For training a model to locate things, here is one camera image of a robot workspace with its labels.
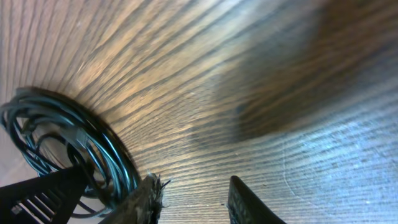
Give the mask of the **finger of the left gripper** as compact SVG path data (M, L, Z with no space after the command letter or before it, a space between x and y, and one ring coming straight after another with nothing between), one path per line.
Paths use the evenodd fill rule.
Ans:
M79 165L1 187L1 223L67 223L92 174Z

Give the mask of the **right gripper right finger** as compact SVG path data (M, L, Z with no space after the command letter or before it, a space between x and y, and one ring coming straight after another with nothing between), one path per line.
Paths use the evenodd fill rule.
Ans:
M236 175L230 178L227 208L231 224L285 224Z

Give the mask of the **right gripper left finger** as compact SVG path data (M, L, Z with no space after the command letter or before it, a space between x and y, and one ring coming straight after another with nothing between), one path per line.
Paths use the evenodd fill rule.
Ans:
M99 224L158 224L164 207L164 188L159 176L147 175L139 187Z

